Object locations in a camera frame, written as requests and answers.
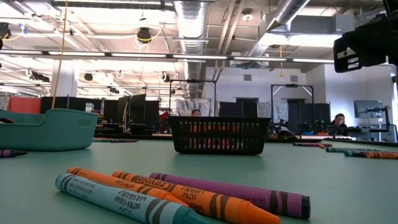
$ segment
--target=green table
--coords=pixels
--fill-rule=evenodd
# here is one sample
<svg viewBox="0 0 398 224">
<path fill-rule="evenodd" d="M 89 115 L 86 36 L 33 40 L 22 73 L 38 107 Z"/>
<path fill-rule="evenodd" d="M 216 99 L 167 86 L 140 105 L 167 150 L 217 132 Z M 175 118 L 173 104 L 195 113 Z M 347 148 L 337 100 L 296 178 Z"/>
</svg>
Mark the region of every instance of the green table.
<svg viewBox="0 0 398 224">
<path fill-rule="evenodd" d="M 397 216 L 396 160 L 345 157 L 317 147 L 291 144 L 266 144 L 260 156 L 181 155 L 174 151 L 172 141 L 139 141 L 94 143 L 91 149 L 30 152 L 26 156 L 0 159 L 0 222 L 138 223 L 59 192 L 55 179 L 71 166 L 109 175 L 115 170 L 142 175 L 163 172 L 311 196 L 310 220 L 281 217 L 281 223 L 286 224 L 390 224 L 396 222 Z"/>
</svg>

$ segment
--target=blue crayon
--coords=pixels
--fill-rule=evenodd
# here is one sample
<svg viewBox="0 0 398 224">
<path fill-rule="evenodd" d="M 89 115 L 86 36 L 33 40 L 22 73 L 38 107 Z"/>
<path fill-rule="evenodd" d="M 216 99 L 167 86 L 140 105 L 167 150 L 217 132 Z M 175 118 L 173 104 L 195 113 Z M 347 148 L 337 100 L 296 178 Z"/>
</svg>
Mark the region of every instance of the blue crayon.
<svg viewBox="0 0 398 224">
<path fill-rule="evenodd" d="M 208 224 L 191 208 L 130 190 L 97 184 L 84 177 L 62 174 L 55 186 L 72 196 L 149 224 Z"/>
<path fill-rule="evenodd" d="M 366 158 L 367 151 L 355 151 L 355 150 L 346 150 L 343 152 L 344 156 L 350 157 L 363 157 Z"/>
<path fill-rule="evenodd" d="M 364 152 L 380 152 L 380 150 L 376 149 L 355 149 L 355 148 L 345 148 L 345 147 L 326 147 L 325 148 L 326 152 L 345 152 L 347 150 L 352 150 L 352 151 L 364 151 Z"/>
</svg>

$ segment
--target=black plastic basket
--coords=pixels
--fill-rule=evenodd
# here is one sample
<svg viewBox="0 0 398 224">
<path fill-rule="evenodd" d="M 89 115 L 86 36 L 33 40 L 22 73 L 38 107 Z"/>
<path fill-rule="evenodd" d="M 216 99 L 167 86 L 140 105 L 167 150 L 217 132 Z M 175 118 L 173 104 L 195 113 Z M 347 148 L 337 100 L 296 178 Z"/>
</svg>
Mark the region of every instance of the black plastic basket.
<svg viewBox="0 0 398 224">
<path fill-rule="evenodd" d="M 174 148 L 185 154 L 262 153 L 270 118 L 171 116 Z"/>
</svg>

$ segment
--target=white wall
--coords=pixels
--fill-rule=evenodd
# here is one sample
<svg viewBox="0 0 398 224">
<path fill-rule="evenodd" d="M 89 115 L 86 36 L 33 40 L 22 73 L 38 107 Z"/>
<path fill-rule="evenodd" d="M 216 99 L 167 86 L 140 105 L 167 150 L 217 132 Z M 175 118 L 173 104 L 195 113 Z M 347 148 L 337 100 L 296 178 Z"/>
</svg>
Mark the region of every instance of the white wall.
<svg viewBox="0 0 398 224">
<path fill-rule="evenodd" d="M 367 119 L 355 118 L 354 100 L 381 100 L 384 106 L 392 106 L 391 68 L 387 66 L 364 67 L 347 73 L 336 73 L 333 65 L 325 68 L 326 100 L 330 101 L 330 113 L 343 113 L 348 126 L 368 123 Z M 392 111 L 389 112 L 392 123 Z"/>
<path fill-rule="evenodd" d="M 313 86 L 314 103 L 326 103 L 325 66 L 320 65 L 305 75 L 307 85 Z"/>
<path fill-rule="evenodd" d="M 206 79 L 213 78 L 214 68 L 206 67 Z M 252 81 L 243 81 L 244 74 L 251 74 Z M 236 102 L 236 98 L 259 98 L 259 102 L 271 100 L 271 84 L 290 83 L 291 75 L 298 75 L 299 85 L 305 85 L 305 74 L 299 69 L 283 69 L 284 77 L 280 77 L 280 70 L 270 72 L 268 69 L 224 68 L 217 82 L 217 100 L 222 102 Z M 214 98 L 213 90 L 206 85 L 206 98 Z M 286 98 L 309 99 L 310 95 L 302 88 L 282 87 L 275 95 L 274 100 Z"/>
</svg>

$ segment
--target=column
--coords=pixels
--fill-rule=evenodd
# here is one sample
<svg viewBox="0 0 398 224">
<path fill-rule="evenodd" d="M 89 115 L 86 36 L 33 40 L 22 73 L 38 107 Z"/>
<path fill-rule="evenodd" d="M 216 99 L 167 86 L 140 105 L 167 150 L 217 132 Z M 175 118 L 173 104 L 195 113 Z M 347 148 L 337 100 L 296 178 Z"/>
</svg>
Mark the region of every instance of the column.
<svg viewBox="0 0 398 224">
<path fill-rule="evenodd" d="M 52 79 L 51 79 L 51 96 L 54 95 L 55 83 L 58 78 L 59 60 L 54 60 Z M 72 96 L 76 97 L 77 85 L 79 81 L 79 69 L 76 60 L 62 60 L 58 88 L 56 96 Z"/>
</svg>

